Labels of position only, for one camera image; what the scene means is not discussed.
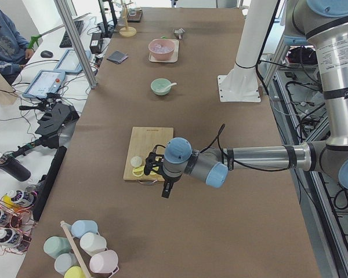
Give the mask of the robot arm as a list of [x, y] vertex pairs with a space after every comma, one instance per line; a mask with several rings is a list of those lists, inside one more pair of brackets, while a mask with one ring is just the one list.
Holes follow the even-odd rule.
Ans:
[[163, 197], [169, 197], [183, 174], [218, 188], [229, 171], [243, 167], [322, 172], [348, 189], [348, 1], [288, 1], [284, 41], [316, 50], [329, 138], [281, 147], [209, 146], [200, 151], [184, 138], [173, 138], [164, 154], [146, 159], [164, 178]]

